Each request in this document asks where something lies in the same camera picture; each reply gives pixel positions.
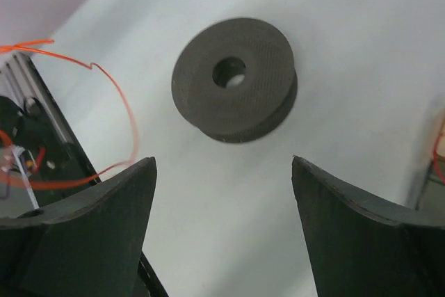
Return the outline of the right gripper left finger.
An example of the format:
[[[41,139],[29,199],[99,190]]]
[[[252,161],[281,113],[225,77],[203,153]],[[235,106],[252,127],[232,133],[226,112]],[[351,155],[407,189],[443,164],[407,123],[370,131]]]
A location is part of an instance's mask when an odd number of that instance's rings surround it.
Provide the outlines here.
[[[155,296],[142,252],[156,162],[17,218],[1,219],[2,296]]]

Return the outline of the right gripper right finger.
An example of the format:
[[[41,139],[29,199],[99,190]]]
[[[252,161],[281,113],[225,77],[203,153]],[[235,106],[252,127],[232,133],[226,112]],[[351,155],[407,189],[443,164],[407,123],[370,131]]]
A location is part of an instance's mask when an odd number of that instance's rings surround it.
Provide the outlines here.
[[[292,184],[319,296],[444,295],[444,219],[298,156]]]

